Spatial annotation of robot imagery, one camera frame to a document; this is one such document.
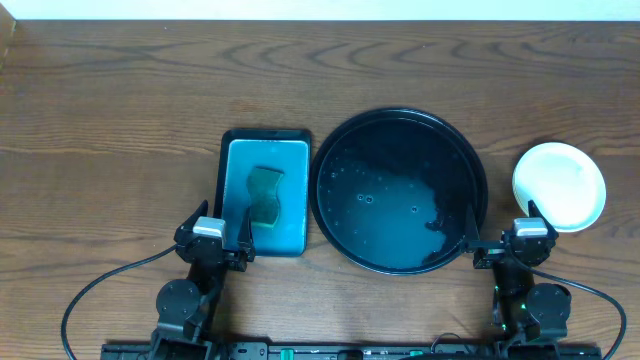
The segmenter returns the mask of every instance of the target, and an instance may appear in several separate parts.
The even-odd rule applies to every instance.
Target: white plate
[[[535,201],[560,232],[580,231],[604,209],[607,189],[591,158],[573,146],[545,143],[531,148],[513,171],[513,193],[522,211]]]

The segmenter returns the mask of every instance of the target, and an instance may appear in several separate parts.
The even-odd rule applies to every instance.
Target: wire
[[[575,281],[563,279],[561,277],[550,275],[550,274],[547,274],[545,272],[533,269],[530,266],[525,265],[522,261],[520,261],[520,259],[518,259],[516,257],[515,253],[513,252],[513,249],[511,248],[511,246],[509,246],[508,248],[509,248],[509,253],[511,255],[511,258],[514,260],[516,265],[518,265],[521,269],[529,271],[530,273],[532,273],[534,275],[538,275],[540,277],[543,277],[543,278],[546,278],[546,279],[549,279],[549,280],[557,281],[559,283],[563,283],[565,285],[573,286],[573,287],[578,288],[580,290],[584,290],[584,291],[586,291],[586,292],[588,292],[590,294],[599,296],[599,297],[607,300],[608,302],[613,304],[613,306],[616,307],[616,309],[620,313],[620,331],[618,332],[618,337],[616,337],[616,340],[613,342],[613,345],[611,346],[611,349],[602,358],[602,360],[611,359],[613,354],[615,354],[616,350],[618,350],[618,347],[620,346],[620,343],[622,342],[622,339],[624,338],[624,334],[627,331],[627,314],[625,314],[624,308],[622,307],[622,305],[620,305],[620,303],[618,301],[616,301],[616,299],[614,299],[611,296],[603,293],[602,291],[596,290],[596,289],[588,287],[586,285],[582,285],[582,284],[577,283]]]
[[[438,343],[440,342],[440,338],[442,338],[443,336],[455,336],[458,339],[462,340],[462,338],[460,337],[460,335],[456,334],[456,333],[444,333],[444,334],[440,334],[440,336],[438,336],[433,343],[431,344],[431,353],[435,354],[436,353],[436,346],[438,346]],[[464,348],[467,349],[467,352],[469,353],[469,355],[472,355],[473,352],[471,351],[471,349],[469,349],[469,347],[467,346],[467,344],[462,344],[464,345]]]
[[[102,282],[103,280],[116,275],[118,273],[121,273],[125,270],[129,270],[129,269],[133,269],[136,268],[140,265],[144,265],[147,263],[150,263],[154,260],[158,260],[161,257],[169,254],[170,252],[172,252],[173,250],[175,250],[177,247],[177,245],[173,245],[172,247],[168,248],[167,250],[158,253],[156,255],[153,255],[152,257],[148,257],[146,259],[140,260],[140,261],[136,261],[134,263],[131,263],[129,265],[125,265],[122,267],[119,267],[115,270],[111,270],[108,273],[105,273],[103,275],[101,275],[99,278],[93,280],[89,285],[85,286],[84,289],[82,289],[82,291],[80,291],[78,293],[78,295],[76,295],[75,298],[73,298],[73,300],[71,300],[71,303],[69,304],[69,306],[67,307],[67,311],[64,312],[64,316],[62,317],[62,324],[60,325],[60,337],[62,338],[62,347],[64,348],[64,351],[67,353],[67,356],[69,357],[69,359],[71,360],[77,360],[76,356],[73,354],[73,351],[71,351],[71,347],[69,346],[69,339],[67,338],[67,322],[69,321],[69,316],[71,315],[71,311],[73,310],[73,307],[76,306],[76,304],[78,303],[78,301],[80,301],[80,299],[89,291],[91,290],[94,286],[98,285],[100,282]]]

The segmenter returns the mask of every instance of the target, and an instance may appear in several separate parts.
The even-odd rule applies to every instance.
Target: green sponge
[[[254,167],[247,178],[251,197],[251,224],[273,228],[280,216],[276,190],[283,174],[277,170]]]

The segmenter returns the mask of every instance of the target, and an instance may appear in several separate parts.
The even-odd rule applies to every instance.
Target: wooden table
[[[550,140],[587,152],[607,183],[596,224],[541,268],[599,288],[629,315],[618,359],[640,357],[640,28],[627,23],[19,22],[0,82],[0,358],[62,359],[59,325],[98,275],[160,252],[213,199],[234,127],[307,128],[313,148],[364,110],[433,112],[478,151],[485,238],[521,215],[519,155]],[[96,359],[146,340],[155,297],[188,266],[168,256],[90,292],[69,324]],[[475,338],[492,276],[469,257],[392,277],[346,260],[309,226],[299,258],[227,281],[215,327],[273,341]],[[619,318],[573,290],[568,341],[607,351]]]

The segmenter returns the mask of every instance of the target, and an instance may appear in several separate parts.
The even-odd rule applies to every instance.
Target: black cable
[[[455,336],[458,339],[462,340],[462,338],[460,337],[460,335],[456,334],[456,333],[444,333],[444,334],[440,334],[440,336],[438,336],[433,343],[431,344],[431,353],[435,354],[436,353],[436,346],[438,346],[438,343],[440,342],[440,338],[442,338],[443,336]],[[473,352],[471,351],[471,349],[469,349],[469,347],[467,346],[467,344],[462,344],[464,345],[464,348],[467,349],[467,353],[469,353],[469,355],[472,355]]]
[[[516,265],[518,265],[521,269],[529,271],[530,273],[532,273],[534,275],[538,275],[540,277],[543,277],[543,278],[546,278],[546,279],[549,279],[549,280],[557,281],[557,282],[563,283],[565,285],[573,286],[573,287],[578,288],[580,290],[586,291],[586,292],[588,292],[590,294],[599,296],[599,297],[607,300],[608,302],[613,304],[613,306],[616,307],[616,309],[620,313],[620,331],[618,332],[618,337],[616,337],[616,340],[613,342],[613,345],[611,346],[611,349],[602,358],[602,360],[611,359],[611,357],[616,352],[616,350],[618,350],[618,347],[620,346],[620,343],[622,342],[622,339],[624,338],[624,334],[627,331],[627,314],[625,314],[624,308],[622,307],[622,305],[620,305],[620,303],[618,301],[616,301],[616,299],[614,299],[611,296],[603,293],[602,291],[596,290],[594,288],[588,287],[586,285],[582,285],[580,283],[577,283],[577,282],[574,282],[574,281],[571,281],[571,280],[563,279],[561,277],[550,275],[550,274],[544,273],[542,271],[533,269],[530,266],[525,265],[522,261],[520,261],[520,259],[518,259],[518,257],[513,252],[513,249],[511,248],[511,246],[509,246],[508,249],[509,249],[509,254],[511,255],[511,258],[514,260]]]
[[[140,261],[136,261],[134,263],[131,263],[129,265],[125,265],[122,267],[119,267],[115,270],[111,270],[106,274],[101,275],[99,278],[93,280],[89,285],[85,286],[84,289],[82,289],[82,291],[80,291],[78,293],[78,295],[76,295],[75,298],[73,298],[73,300],[71,301],[71,303],[69,304],[69,306],[67,307],[67,311],[64,312],[64,316],[62,317],[62,324],[60,325],[60,337],[62,337],[62,347],[64,348],[64,351],[67,353],[67,356],[69,357],[69,359],[71,360],[77,360],[76,356],[73,354],[73,351],[71,351],[71,347],[69,346],[69,339],[67,338],[67,322],[69,321],[69,316],[71,315],[71,311],[73,310],[73,307],[76,306],[76,304],[78,303],[78,301],[84,296],[84,294],[86,294],[89,290],[91,290],[94,286],[98,285],[100,282],[102,282],[102,280],[105,280],[115,274],[121,273],[125,270],[129,270],[129,269],[133,269],[136,268],[140,265],[144,265],[147,263],[150,263],[154,260],[158,260],[161,257],[169,254],[170,252],[172,252],[173,250],[175,250],[177,247],[177,245],[173,245],[172,247],[168,248],[167,250],[158,253],[156,255],[153,255],[152,257],[148,257],[146,259],[140,260]]]

